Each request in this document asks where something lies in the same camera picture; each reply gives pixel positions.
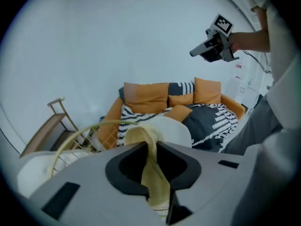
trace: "yellow towel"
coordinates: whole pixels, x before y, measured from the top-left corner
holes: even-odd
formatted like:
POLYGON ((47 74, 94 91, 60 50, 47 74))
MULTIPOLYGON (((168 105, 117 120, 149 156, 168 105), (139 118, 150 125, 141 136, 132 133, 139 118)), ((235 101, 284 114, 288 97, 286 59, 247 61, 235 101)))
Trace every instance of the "yellow towel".
POLYGON ((161 205, 169 205, 170 185, 157 164, 157 141, 163 141, 163 134, 151 125, 138 125, 127 130, 125 145, 146 141, 148 154, 143 169, 141 184, 149 190, 149 205, 157 210, 161 205))

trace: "dark gray blanket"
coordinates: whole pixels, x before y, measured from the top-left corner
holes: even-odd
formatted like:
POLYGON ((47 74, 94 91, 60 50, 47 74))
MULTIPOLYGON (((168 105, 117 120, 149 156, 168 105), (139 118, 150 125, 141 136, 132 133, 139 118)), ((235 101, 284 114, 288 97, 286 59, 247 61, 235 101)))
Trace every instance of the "dark gray blanket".
POLYGON ((192 112, 182 123, 191 134, 192 147, 219 152, 223 139, 237 126, 237 116, 223 104, 192 104, 187 107, 192 112))

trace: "striped blanket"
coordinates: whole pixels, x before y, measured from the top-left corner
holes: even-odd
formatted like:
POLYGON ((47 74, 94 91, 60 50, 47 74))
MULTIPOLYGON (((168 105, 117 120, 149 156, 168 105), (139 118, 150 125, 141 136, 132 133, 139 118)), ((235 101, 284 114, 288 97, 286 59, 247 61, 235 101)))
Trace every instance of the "striped blanket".
MULTIPOLYGON (((220 143, 227 138, 238 124, 236 115, 227 109, 224 104, 191 104, 188 105, 192 112, 182 122, 190 131, 193 148, 218 152, 220 143)), ((170 111, 167 108, 158 114, 133 113, 125 105, 122 106, 121 120, 140 123, 156 116, 163 116, 170 111)), ((123 145, 126 131, 132 127, 128 124, 120 124, 118 129, 117 146, 123 145)))

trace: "cable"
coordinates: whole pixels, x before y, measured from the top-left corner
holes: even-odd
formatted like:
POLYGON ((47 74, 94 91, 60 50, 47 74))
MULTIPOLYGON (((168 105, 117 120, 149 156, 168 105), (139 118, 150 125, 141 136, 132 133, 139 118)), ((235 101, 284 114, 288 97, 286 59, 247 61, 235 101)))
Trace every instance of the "cable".
POLYGON ((262 68, 262 70, 263 70, 265 73, 272 73, 272 71, 266 70, 266 69, 264 68, 264 66, 262 65, 262 63, 260 63, 260 61, 259 61, 257 58, 255 58, 253 55, 251 55, 249 52, 245 51, 244 49, 243 49, 243 52, 244 52, 246 55, 251 56, 251 57, 252 57, 252 58, 260 65, 260 67, 262 68))

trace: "gray pants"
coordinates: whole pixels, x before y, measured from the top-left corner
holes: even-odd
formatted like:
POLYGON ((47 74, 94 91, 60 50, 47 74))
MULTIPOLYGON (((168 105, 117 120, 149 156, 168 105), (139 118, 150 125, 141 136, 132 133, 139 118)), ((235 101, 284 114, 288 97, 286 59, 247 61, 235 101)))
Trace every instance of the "gray pants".
POLYGON ((262 143, 268 136, 282 129, 266 96, 254 109, 245 126, 227 145, 222 153, 243 155, 248 146, 262 143))

